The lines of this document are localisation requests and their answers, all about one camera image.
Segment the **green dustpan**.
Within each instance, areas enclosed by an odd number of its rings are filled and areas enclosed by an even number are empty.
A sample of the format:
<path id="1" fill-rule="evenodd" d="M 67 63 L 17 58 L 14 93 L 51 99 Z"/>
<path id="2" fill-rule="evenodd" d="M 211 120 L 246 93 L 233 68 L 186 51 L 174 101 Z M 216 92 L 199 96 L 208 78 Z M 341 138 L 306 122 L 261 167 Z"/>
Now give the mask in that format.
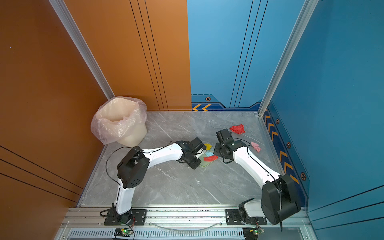
<path id="1" fill-rule="evenodd" d="M 206 166 L 208 166 L 211 162 L 205 162 L 204 161 L 204 157 L 206 157 L 206 154 L 202 154 L 201 156 L 199 156 L 199 159 L 201 160 L 201 163 L 200 163 L 200 167 L 204 168 Z"/>

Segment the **yellow paper ball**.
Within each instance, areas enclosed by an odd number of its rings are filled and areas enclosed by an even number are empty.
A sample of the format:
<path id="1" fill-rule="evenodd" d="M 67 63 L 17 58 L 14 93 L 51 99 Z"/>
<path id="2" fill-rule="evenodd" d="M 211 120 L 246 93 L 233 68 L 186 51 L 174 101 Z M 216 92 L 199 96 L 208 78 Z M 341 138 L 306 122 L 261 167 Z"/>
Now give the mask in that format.
<path id="1" fill-rule="evenodd" d="M 204 145 L 206 146 L 206 150 L 207 151 L 209 151 L 212 148 L 212 145 L 210 145 L 208 143 L 205 143 Z"/>

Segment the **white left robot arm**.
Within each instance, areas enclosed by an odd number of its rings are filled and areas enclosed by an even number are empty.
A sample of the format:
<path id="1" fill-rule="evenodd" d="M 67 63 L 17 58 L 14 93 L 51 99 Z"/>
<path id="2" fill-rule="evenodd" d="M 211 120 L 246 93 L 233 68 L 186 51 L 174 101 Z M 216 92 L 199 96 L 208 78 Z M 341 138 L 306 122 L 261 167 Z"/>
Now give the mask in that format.
<path id="1" fill-rule="evenodd" d="M 132 200 L 136 187 L 144 180 L 148 169 L 169 161 L 187 164 L 196 169 L 207 151 L 207 146 L 199 138 L 192 141 L 170 142 L 167 146 L 155 149 L 141 149 L 139 146 L 130 151 L 117 165 L 118 193 L 112 206 L 112 214 L 119 222 L 133 218 Z"/>

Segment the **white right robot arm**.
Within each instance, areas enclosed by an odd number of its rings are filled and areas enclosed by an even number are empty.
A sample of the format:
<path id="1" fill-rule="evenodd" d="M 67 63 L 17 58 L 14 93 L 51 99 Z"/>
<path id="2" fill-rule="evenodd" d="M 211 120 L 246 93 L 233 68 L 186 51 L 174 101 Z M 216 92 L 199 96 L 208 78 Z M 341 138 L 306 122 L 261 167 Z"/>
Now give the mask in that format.
<path id="1" fill-rule="evenodd" d="M 281 175 L 259 160 L 251 146 L 235 140 L 229 130 L 216 132 L 218 143 L 214 154 L 243 167 L 262 189 L 260 200 L 249 199 L 239 204 L 238 214 L 244 225 L 282 222 L 301 211 L 301 200 L 296 182 L 289 175 Z"/>

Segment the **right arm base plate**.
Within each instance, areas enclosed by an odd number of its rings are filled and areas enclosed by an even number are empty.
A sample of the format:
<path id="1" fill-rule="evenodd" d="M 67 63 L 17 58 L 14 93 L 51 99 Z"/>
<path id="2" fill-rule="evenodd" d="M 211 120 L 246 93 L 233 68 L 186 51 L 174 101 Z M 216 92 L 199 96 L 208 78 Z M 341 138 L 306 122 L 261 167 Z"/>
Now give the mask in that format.
<path id="1" fill-rule="evenodd" d="M 245 210 L 226 209 L 226 223 L 229 226 L 235 225 L 267 225 L 265 217 L 249 217 Z"/>

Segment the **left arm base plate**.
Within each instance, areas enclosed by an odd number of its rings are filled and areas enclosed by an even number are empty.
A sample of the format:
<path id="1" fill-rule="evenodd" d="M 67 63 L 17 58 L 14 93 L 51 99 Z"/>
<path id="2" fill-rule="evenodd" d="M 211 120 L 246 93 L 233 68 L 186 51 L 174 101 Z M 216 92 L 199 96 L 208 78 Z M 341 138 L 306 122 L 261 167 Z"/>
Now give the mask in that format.
<path id="1" fill-rule="evenodd" d="M 120 226 L 120 225 L 129 225 L 129 226 L 143 226 L 147 217 L 146 209 L 132 209 L 122 215 L 119 215 L 115 209 L 108 209 L 107 213 L 104 215 L 101 213 L 101 216 L 105 218 L 105 226 Z"/>

